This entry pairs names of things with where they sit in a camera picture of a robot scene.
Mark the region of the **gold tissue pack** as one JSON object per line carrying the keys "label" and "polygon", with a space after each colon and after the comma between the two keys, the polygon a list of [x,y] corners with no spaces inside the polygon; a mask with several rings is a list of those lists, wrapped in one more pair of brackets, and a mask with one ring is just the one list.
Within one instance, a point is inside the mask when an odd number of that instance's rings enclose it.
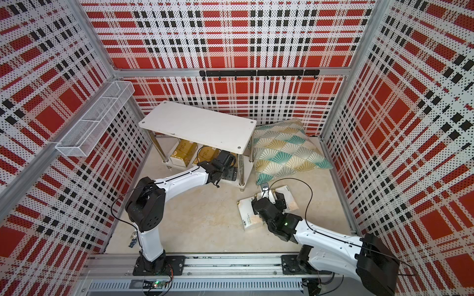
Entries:
{"label": "gold tissue pack", "polygon": [[193,161],[193,164],[197,165],[200,162],[211,162],[219,155],[219,153],[220,153],[220,150],[217,148],[203,146],[202,148],[198,150],[196,158]]}
{"label": "gold tissue pack", "polygon": [[230,153],[229,154],[229,164],[228,166],[230,167],[235,167],[235,165],[237,164],[237,156],[233,153]]}
{"label": "gold tissue pack", "polygon": [[197,149],[198,145],[196,143],[181,139],[178,146],[170,156],[170,160],[173,165],[187,167]]}

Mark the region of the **white tissue pack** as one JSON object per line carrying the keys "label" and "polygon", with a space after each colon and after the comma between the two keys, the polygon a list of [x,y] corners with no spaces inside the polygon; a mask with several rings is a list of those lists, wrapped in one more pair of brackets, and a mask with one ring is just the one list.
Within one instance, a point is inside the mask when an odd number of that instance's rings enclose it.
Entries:
{"label": "white tissue pack", "polygon": [[279,188],[279,193],[282,193],[285,199],[286,208],[284,209],[285,213],[299,213],[299,207],[296,200],[294,199],[288,186],[282,186]]}
{"label": "white tissue pack", "polygon": [[268,199],[272,204],[275,204],[275,197],[272,192],[272,190],[265,190],[262,191],[259,195],[259,199],[266,198]]}
{"label": "white tissue pack", "polygon": [[237,202],[244,231],[257,229],[264,225],[264,222],[260,216],[254,213],[252,204],[254,200],[254,197],[248,197]]}

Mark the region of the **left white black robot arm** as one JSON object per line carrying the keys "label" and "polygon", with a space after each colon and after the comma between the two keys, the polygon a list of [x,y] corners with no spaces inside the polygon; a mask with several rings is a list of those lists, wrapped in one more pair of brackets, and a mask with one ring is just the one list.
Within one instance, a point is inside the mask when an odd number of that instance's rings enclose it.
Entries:
{"label": "left white black robot arm", "polygon": [[142,178],[125,206],[132,225],[137,229],[141,246],[138,270],[156,274],[165,267],[166,254],[160,241],[159,224],[166,202],[195,187],[208,184],[218,186],[221,180],[234,181],[237,174],[235,166],[224,165],[214,159],[167,178]]}

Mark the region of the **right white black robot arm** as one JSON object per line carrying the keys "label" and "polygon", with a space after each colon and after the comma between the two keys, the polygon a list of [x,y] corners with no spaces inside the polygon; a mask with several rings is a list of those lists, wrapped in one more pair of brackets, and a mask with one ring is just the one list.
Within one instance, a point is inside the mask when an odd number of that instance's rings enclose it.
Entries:
{"label": "right white black robot arm", "polygon": [[285,213],[266,197],[252,198],[251,206],[276,237],[301,245],[297,263],[304,273],[329,271],[358,280],[376,296],[395,295],[401,261],[380,238],[347,236],[318,227]]}

